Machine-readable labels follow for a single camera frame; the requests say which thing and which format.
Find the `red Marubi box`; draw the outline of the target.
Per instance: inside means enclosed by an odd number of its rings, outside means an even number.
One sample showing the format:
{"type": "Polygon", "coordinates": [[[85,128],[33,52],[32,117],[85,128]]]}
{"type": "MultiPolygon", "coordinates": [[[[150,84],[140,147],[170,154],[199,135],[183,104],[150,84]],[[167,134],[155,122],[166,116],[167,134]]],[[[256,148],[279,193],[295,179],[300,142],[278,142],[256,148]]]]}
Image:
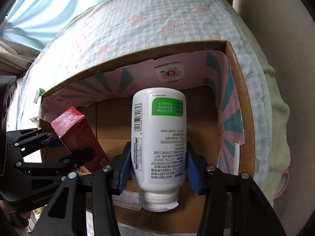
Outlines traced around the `red Marubi box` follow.
{"type": "Polygon", "coordinates": [[[84,164],[84,167],[89,172],[94,173],[102,169],[109,161],[86,117],[74,107],[70,107],[53,120],[51,126],[70,152],[83,150],[88,147],[94,150],[94,158],[84,164]]]}

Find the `white pill bottle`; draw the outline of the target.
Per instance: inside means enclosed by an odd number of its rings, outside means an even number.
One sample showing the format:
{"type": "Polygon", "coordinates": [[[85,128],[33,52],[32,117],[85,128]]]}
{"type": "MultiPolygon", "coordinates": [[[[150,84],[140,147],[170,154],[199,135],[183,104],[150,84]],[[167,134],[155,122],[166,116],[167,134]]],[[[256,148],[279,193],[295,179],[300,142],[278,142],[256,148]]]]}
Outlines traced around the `white pill bottle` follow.
{"type": "Polygon", "coordinates": [[[178,206],[186,177],[186,97],[175,89],[147,88],[132,100],[132,180],[142,208],[153,212],[178,206]]]}

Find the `cardboard box pink lining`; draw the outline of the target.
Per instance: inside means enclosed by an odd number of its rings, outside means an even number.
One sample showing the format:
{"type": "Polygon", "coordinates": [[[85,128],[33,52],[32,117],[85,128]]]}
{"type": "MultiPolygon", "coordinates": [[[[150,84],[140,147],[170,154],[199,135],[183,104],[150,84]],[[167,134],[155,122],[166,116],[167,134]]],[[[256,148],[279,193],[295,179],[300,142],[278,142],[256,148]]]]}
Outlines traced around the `cardboard box pink lining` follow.
{"type": "Polygon", "coordinates": [[[78,73],[47,91],[40,122],[72,150],[91,118],[103,154],[122,159],[113,190],[139,207],[117,206],[120,223],[196,233],[203,176],[190,151],[226,176],[254,174],[255,130],[236,48],[195,41],[147,49],[78,73]]]}

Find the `yellow green blanket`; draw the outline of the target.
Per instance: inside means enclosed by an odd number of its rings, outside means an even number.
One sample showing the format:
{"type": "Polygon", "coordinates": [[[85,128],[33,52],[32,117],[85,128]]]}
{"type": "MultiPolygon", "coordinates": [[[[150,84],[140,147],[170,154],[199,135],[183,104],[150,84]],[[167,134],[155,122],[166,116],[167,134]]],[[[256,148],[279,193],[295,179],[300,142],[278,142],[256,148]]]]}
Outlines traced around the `yellow green blanket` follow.
{"type": "Polygon", "coordinates": [[[256,164],[254,179],[272,204],[284,171],[290,165],[287,143],[289,107],[283,101],[269,65],[256,38],[241,17],[226,0],[222,0],[229,15],[224,39],[231,42],[239,60],[254,115],[256,164]]]}

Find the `light blue curtain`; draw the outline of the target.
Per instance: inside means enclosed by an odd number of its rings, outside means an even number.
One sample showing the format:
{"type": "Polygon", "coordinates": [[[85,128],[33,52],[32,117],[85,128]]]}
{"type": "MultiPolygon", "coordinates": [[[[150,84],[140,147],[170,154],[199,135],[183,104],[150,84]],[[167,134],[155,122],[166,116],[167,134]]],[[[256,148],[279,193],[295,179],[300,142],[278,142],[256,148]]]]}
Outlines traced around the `light blue curtain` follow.
{"type": "Polygon", "coordinates": [[[41,51],[76,16],[103,0],[17,0],[1,38],[41,51]]]}

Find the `floral checkered bed cover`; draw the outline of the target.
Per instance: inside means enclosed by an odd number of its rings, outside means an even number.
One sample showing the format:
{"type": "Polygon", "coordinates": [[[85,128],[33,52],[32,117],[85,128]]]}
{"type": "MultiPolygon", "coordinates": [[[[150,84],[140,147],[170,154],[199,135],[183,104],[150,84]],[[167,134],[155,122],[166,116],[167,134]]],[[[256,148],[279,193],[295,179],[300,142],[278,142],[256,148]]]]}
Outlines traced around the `floral checkered bed cover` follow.
{"type": "Polygon", "coordinates": [[[186,41],[226,40],[222,0],[103,0],[76,16],[41,51],[9,41],[28,60],[8,110],[7,129],[32,127],[40,88],[129,53],[186,41]]]}

